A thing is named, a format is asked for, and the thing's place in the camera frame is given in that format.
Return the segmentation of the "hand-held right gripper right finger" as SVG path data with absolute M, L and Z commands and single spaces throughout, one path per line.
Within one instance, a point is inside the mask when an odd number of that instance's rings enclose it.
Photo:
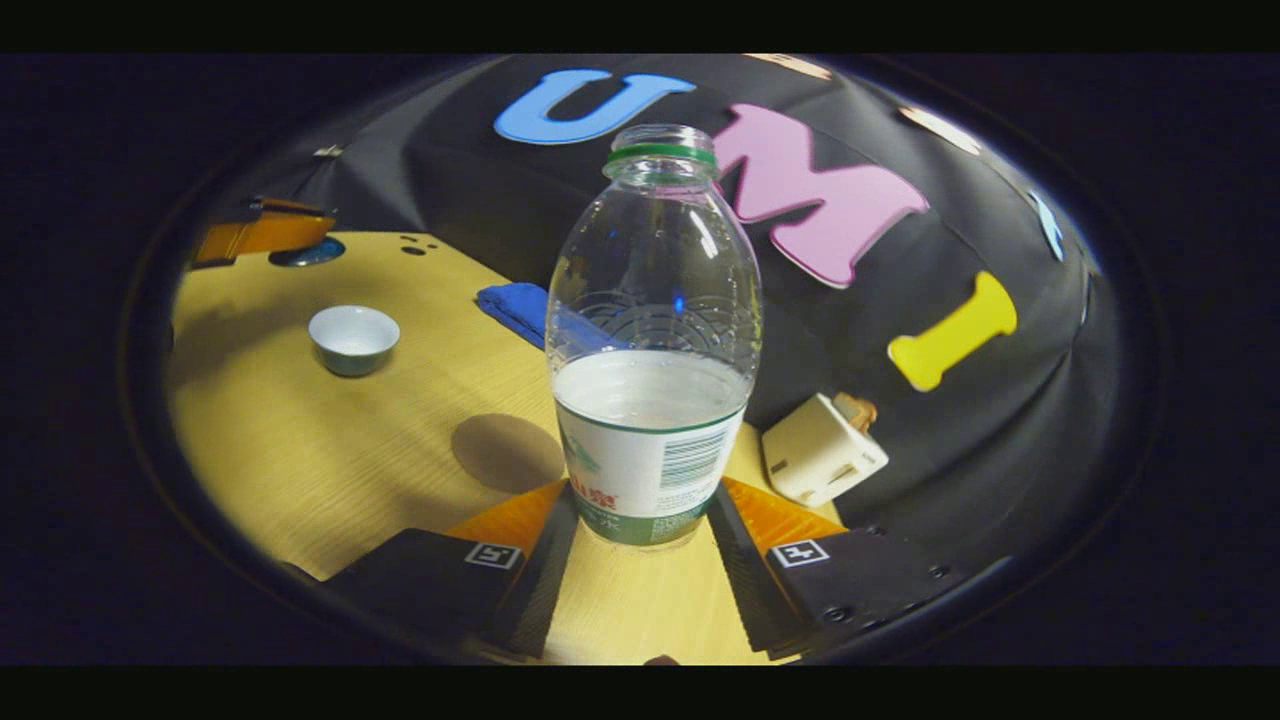
M 847 529 L 724 477 L 707 507 L 751 650 L 818 656 L 937 602 L 955 562 L 879 527 Z

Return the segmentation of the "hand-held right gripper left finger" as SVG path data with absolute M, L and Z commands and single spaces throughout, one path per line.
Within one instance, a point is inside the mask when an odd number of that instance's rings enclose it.
M 449 530 L 403 529 L 321 585 L 417 644 L 539 659 L 577 527 L 556 480 Z

